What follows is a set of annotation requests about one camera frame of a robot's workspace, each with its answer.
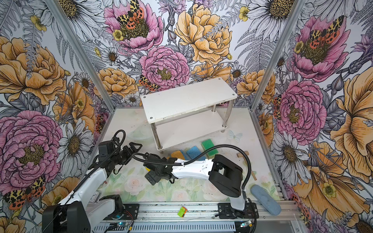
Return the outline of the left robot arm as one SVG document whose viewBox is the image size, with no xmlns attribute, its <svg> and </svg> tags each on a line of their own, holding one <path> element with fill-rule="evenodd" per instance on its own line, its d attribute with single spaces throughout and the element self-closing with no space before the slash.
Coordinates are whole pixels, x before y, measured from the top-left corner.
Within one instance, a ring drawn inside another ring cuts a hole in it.
<svg viewBox="0 0 373 233">
<path fill-rule="evenodd" d="M 105 219 L 128 219 L 133 226 L 138 205 L 125 207 L 120 195 L 109 195 L 93 200 L 97 189 L 114 172 L 117 165 L 127 165 L 133 153 L 142 144 L 131 142 L 121 146 L 113 140 L 99 144 L 98 155 L 93 159 L 80 183 L 58 204 L 49 206 L 42 214 L 44 233 L 90 233 Z"/>
</svg>

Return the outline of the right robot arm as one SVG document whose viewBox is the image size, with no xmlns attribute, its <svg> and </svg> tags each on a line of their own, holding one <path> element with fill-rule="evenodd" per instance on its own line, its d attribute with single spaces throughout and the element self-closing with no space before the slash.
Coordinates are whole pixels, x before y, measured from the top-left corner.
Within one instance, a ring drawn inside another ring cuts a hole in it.
<svg viewBox="0 0 373 233">
<path fill-rule="evenodd" d="M 208 180 L 223 195 L 229 197 L 232 209 L 237 211 L 245 209 L 246 201 L 241 189 L 243 170 L 222 155 L 217 154 L 213 159 L 192 162 L 147 154 L 143 165 L 149 170 L 145 177 L 152 185 L 162 179 L 170 183 L 183 178 Z"/>
</svg>

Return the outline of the white two-tier shelf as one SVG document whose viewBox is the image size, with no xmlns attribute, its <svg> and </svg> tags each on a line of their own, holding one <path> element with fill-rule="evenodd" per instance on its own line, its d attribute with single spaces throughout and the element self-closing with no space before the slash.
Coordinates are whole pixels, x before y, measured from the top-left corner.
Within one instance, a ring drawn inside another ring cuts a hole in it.
<svg viewBox="0 0 373 233">
<path fill-rule="evenodd" d="M 142 96 L 158 151 L 223 131 L 237 93 L 215 78 Z"/>
</svg>

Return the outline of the orange sponge right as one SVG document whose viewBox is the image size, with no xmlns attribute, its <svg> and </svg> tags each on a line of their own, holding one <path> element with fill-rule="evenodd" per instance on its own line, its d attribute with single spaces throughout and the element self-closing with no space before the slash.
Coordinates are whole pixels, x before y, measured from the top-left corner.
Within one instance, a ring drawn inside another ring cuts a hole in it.
<svg viewBox="0 0 373 233">
<path fill-rule="evenodd" d="M 182 150 L 174 151 L 173 153 L 171 153 L 171 157 L 181 159 L 181 160 L 185 160 L 185 156 L 184 156 Z"/>
</svg>

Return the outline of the blue sponge under orange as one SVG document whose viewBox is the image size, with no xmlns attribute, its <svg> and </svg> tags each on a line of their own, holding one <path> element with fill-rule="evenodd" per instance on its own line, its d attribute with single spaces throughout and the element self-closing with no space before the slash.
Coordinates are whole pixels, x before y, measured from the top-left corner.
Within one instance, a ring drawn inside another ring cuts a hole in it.
<svg viewBox="0 0 373 233">
<path fill-rule="evenodd" d="M 189 156 L 183 151 L 183 150 L 180 150 L 180 152 L 182 153 L 183 157 L 185 160 L 189 160 Z"/>
</svg>

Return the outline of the green orange small block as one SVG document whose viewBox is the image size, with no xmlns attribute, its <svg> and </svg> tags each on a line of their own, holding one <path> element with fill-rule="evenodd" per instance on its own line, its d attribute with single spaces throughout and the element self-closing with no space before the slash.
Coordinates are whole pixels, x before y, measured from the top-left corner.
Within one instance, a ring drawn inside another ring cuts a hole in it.
<svg viewBox="0 0 373 233">
<path fill-rule="evenodd" d="M 177 215 L 178 215 L 179 217 L 184 217 L 185 214 L 186 214 L 186 212 L 187 212 L 187 208 L 185 208 L 184 206 L 182 206 L 182 207 L 179 209 Z"/>
</svg>

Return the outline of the green sponge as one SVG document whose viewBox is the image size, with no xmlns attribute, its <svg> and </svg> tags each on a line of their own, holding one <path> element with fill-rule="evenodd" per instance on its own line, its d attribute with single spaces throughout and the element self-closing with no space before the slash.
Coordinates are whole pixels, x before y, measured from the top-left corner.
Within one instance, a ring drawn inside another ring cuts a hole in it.
<svg viewBox="0 0 373 233">
<path fill-rule="evenodd" d="M 203 148 L 204 150 L 208 150 L 208 149 L 210 149 L 210 148 L 212 148 L 212 147 L 215 146 L 215 144 L 212 142 L 211 139 L 207 139 L 207 140 L 203 141 L 203 142 L 201 143 L 201 145 L 202 145 L 202 148 Z M 216 154 L 218 154 L 218 153 L 219 153 L 219 151 L 218 151 L 217 149 L 214 149 L 214 150 L 210 150 L 210 151 L 206 154 L 206 156 L 207 156 L 209 159 L 211 159 L 211 158 L 213 158 L 213 157 L 214 157 Z"/>
</svg>

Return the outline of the blue grey oval pad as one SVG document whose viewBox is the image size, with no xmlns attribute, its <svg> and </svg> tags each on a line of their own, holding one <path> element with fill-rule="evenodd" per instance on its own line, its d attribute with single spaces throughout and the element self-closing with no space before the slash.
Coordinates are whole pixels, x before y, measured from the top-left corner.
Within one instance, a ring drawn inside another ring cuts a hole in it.
<svg viewBox="0 0 373 233">
<path fill-rule="evenodd" d="M 261 205 L 272 215 L 278 216 L 282 209 L 277 201 L 261 186 L 255 184 L 250 189 L 251 194 L 259 201 Z"/>
</svg>

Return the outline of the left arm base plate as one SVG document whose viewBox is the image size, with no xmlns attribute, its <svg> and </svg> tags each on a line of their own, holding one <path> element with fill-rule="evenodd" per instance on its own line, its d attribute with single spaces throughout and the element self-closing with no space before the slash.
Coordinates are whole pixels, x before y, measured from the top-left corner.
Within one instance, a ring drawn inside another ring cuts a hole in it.
<svg viewBox="0 0 373 233">
<path fill-rule="evenodd" d="M 139 204 L 123 204 L 119 210 L 115 210 L 104 220 L 137 220 L 139 214 Z"/>
</svg>

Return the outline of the aluminium front rail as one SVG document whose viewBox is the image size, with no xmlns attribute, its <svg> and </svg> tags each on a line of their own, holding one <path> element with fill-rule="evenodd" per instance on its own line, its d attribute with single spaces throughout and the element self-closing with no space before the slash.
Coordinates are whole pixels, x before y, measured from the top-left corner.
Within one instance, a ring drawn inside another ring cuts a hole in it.
<svg viewBox="0 0 373 233">
<path fill-rule="evenodd" d="M 258 218 L 223 219 L 218 202 L 141 203 L 134 220 L 104 220 L 93 228 L 94 233 L 244 233 L 252 222 L 257 233 L 306 233 L 295 202 L 278 201 L 281 212 L 271 214 L 254 201 Z"/>
</svg>

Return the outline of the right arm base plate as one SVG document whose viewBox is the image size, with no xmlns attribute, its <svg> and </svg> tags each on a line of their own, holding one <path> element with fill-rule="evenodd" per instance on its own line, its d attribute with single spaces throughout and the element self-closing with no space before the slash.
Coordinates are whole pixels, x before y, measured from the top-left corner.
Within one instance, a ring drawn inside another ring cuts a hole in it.
<svg viewBox="0 0 373 233">
<path fill-rule="evenodd" d="M 245 204 L 243 211 L 233 209 L 229 203 L 218 203 L 218 214 L 220 219 L 254 219 L 259 218 L 257 205 L 255 203 Z"/>
</svg>

